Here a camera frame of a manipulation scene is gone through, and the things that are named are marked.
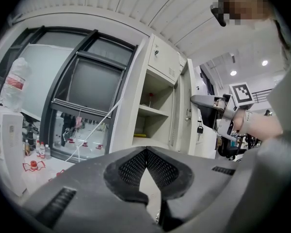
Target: ceiling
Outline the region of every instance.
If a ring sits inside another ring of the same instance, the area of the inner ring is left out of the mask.
[[[204,65],[217,83],[222,82],[221,85],[261,78],[283,70],[280,46],[276,29],[269,27],[258,31],[255,37],[244,41],[238,48],[215,57]],[[262,65],[264,60],[268,61],[266,66]],[[237,71],[237,74],[231,76],[231,71]]]
[[[235,82],[271,67],[281,69],[279,43],[270,22],[255,28],[246,25],[221,27],[210,12],[215,0],[22,0],[14,11],[14,22],[47,13],[65,13],[69,9],[92,8],[92,14],[105,12],[105,17],[119,20],[145,34],[159,35],[197,66],[213,59],[222,83]],[[229,61],[233,53],[236,63]],[[266,58],[267,67],[260,62]],[[232,69],[238,74],[229,75]]]

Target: black mesh pad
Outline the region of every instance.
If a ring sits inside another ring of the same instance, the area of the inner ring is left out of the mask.
[[[108,165],[104,180],[120,199],[147,204],[148,197],[139,191],[140,180],[146,168],[160,189],[162,200],[181,197],[194,179],[187,165],[147,147]]]
[[[131,187],[138,188],[146,169],[146,150],[135,155],[119,167],[118,173],[122,180]]]
[[[179,176],[177,168],[149,150],[147,152],[147,169],[160,190],[174,182]]]

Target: yellow object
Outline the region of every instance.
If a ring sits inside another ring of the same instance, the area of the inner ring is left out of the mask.
[[[135,137],[146,137],[146,134],[134,134]]]

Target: cabinet shelf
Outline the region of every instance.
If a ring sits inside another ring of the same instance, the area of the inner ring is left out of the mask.
[[[143,138],[143,137],[134,137],[132,140],[132,145],[134,147],[151,146],[151,147],[160,147],[164,149],[169,149],[169,146],[163,142],[157,141],[152,138]]]
[[[142,117],[152,117],[152,116],[165,116],[168,117],[169,114],[165,111],[156,110],[144,105],[139,105],[138,115]]]

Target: wristwatch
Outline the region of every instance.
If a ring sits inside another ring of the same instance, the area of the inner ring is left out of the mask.
[[[246,110],[243,115],[243,122],[241,130],[239,130],[239,135],[244,135],[248,132],[249,126],[251,124],[253,117],[253,113],[251,111]]]

